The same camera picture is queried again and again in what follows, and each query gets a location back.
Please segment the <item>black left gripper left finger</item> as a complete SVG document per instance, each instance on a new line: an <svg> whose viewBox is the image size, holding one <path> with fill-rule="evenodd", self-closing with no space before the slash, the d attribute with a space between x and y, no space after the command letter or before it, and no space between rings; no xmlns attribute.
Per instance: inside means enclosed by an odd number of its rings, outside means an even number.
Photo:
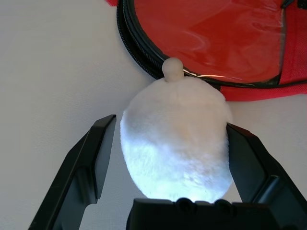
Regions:
<svg viewBox="0 0 307 230"><path fill-rule="evenodd" d="M79 229L85 209L101 198L116 121L116 115L95 121L67 153L29 229Z"/></svg>

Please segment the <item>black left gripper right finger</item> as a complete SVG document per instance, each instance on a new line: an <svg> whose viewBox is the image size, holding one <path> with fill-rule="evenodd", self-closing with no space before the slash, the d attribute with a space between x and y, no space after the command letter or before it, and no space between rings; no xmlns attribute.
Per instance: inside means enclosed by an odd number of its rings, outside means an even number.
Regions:
<svg viewBox="0 0 307 230"><path fill-rule="evenodd" d="M242 202L265 207L281 229L307 228L307 201L260 139L227 124L229 168Z"/></svg>

